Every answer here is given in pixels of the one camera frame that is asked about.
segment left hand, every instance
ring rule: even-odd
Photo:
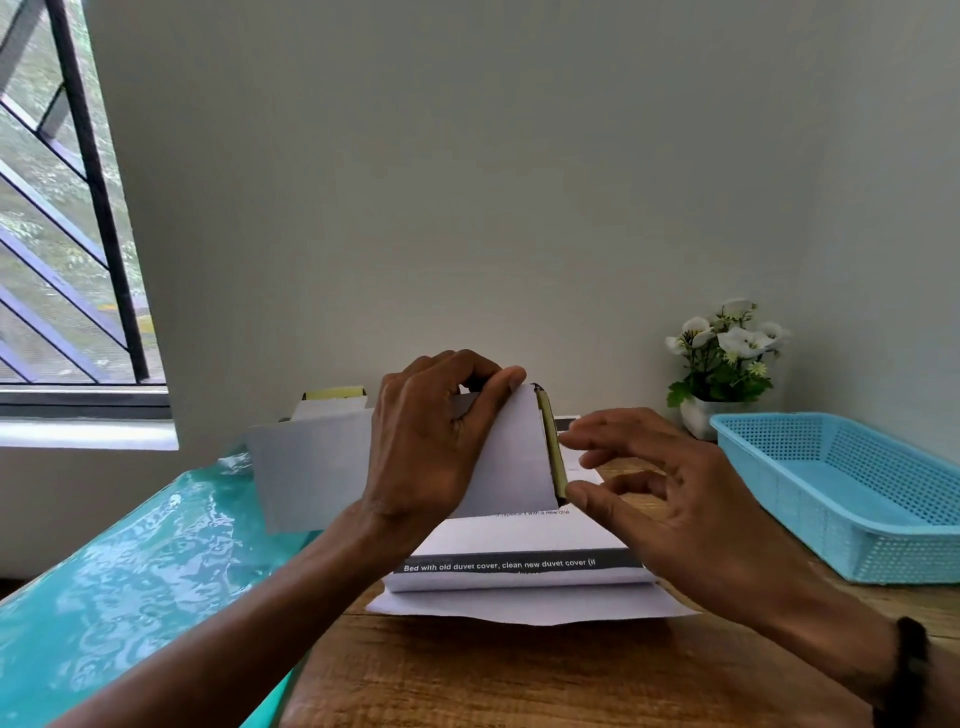
[[[367,488],[357,507],[365,520],[390,530],[401,558],[460,504],[493,421],[526,376],[520,367],[501,369],[463,350],[421,356],[383,377]],[[479,395],[455,419],[450,398],[461,384]]]

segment hand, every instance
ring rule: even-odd
[[[652,410],[596,412],[576,420],[560,440],[587,450],[580,459],[585,468],[633,456],[662,470],[620,475],[603,486],[571,483],[566,496],[653,573],[714,614],[759,629],[810,589],[826,586],[723,451]],[[651,519],[618,497],[624,493],[665,500],[666,517]]]
[[[401,558],[459,505],[493,421],[525,378],[468,350],[421,356],[383,377],[359,505],[390,528]],[[454,419],[450,398],[461,384],[479,395]]]

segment turquoise plastic sheet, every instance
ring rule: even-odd
[[[0,725],[53,720],[230,604],[306,541],[267,535],[244,450],[184,473],[0,603]],[[282,690],[247,728],[269,724]]]

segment wooden table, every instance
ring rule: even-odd
[[[639,467],[619,461],[602,472]],[[651,497],[634,503],[655,516],[662,508]],[[919,620],[960,651],[960,588],[854,587],[810,560],[846,591],[891,617]],[[870,725],[858,699],[710,614],[527,627],[366,613],[381,589],[368,590],[317,642],[281,728]]]

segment right hand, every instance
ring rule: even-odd
[[[566,497],[626,544],[654,574],[719,617],[754,629],[793,609],[826,582],[803,549],[756,502],[723,451],[680,432],[649,409],[595,412],[560,435],[586,450],[585,468],[638,457],[657,471],[619,475],[602,486],[574,481]],[[654,520],[621,499],[667,502]]]

